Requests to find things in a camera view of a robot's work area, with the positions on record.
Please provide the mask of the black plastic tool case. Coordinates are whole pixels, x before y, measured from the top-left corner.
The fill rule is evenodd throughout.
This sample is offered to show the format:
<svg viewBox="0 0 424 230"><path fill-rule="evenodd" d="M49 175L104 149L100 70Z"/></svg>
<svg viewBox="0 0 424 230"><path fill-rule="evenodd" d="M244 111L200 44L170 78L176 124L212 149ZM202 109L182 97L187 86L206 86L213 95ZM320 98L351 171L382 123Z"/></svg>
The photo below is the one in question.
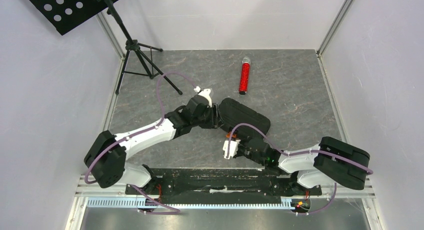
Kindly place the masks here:
<svg viewBox="0 0 424 230"><path fill-rule="evenodd" d="M263 139L263 135L267 134L271 127L269 118L229 97L223 99L218 105L218 113L222 122L220 128L227 133L227 137L230 136L233 128L240 123L252 125L260 130L260 132L257 132L248 126L238 127L234 131L233 137L241 140Z"/></svg>

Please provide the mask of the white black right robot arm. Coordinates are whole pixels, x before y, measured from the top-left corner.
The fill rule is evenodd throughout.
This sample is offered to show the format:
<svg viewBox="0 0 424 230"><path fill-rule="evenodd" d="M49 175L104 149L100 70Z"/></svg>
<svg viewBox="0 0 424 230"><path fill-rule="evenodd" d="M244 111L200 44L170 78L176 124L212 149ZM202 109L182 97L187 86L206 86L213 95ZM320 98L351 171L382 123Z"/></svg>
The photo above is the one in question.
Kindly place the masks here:
<svg viewBox="0 0 424 230"><path fill-rule="evenodd" d="M325 136L320 143L300 150L272 148L261 138L227 141L226 159L245 157L275 174L289 174L289 189L302 194L318 185L337 183L352 190L363 190L370 154L353 145Z"/></svg>

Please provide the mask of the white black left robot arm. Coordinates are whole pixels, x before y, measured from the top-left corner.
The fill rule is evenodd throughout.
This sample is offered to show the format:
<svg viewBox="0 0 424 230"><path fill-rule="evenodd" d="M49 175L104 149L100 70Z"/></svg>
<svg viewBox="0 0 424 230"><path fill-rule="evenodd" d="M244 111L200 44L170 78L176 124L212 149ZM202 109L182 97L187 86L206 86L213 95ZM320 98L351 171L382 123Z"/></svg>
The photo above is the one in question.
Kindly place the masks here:
<svg viewBox="0 0 424 230"><path fill-rule="evenodd" d="M112 134L109 130L101 132L84 157L88 168L84 181L97 183L102 189L116 183L130 184L144 194L152 194L157 188L156 179L147 167L132 166L128 159L158 143L186 135L195 127L218 127L218 107L212 102L209 88L149 125L120 134Z"/></svg>

